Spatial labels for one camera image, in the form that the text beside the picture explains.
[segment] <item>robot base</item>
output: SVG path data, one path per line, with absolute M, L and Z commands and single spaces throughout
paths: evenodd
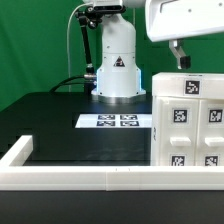
M 98 95 L 95 90 L 92 91 L 92 100 L 109 104 L 128 104 L 142 102 L 146 100 L 146 92 L 143 90 L 138 95 L 132 97 L 107 97 Z

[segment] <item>green backdrop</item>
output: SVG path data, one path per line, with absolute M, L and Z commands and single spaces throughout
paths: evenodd
M 0 110 L 30 92 L 49 91 L 68 77 L 66 30 L 77 0 L 0 1 Z M 151 90 L 151 77 L 158 72 L 177 72 L 176 60 L 168 42 L 151 43 L 146 36 L 144 9 L 136 10 L 137 65 L 143 72 L 143 86 Z M 133 21 L 133 10 L 124 17 Z M 101 64 L 101 34 L 89 31 L 93 62 Z M 85 71 L 81 33 L 72 23 L 72 75 Z M 188 72 L 224 73 L 224 34 L 185 40 L 185 51 L 192 56 Z M 73 91 L 82 91 L 82 86 Z

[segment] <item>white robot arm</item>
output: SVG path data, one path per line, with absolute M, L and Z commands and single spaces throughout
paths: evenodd
M 224 31 L 223 0 L 147 0 L 145 10 L 148 37 L 169 40 L 180 69 L 190 66 L 180 39 Z
M 106 103 L 130 103 L 145 98 L 141 70 L 136 66 L 136 31 L 120 13 L 126 7 L 144 7 L 145 0 L 84 0 L 93 3 L 90 13 L 102 14 L 102 65 L 97 70 L 94 99 Z

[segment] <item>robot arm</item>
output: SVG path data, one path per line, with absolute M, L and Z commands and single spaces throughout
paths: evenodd
M 93 3 L 99 6 L 125 6 L 127 8 L 145 7 L 146 0 L 83 0 L 84 3 Z
M 146 27 L 154 41 L 170 41 L 178 68 L 190 67 L 180 39 L 224 31 L 223 0 L 147 0 Z

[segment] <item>black table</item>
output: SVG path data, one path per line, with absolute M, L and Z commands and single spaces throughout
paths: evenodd
M 3 156 L 24 134 L 34 137 L 25 165 L 149 165 L 149 128 L 76 129 L 82 114 L 150 114 L 152 102 L 93 102 L 82 93 L 32 93 L 0 113 Z M 3 224 L 222 223 L 223 191 L 1 191 Z

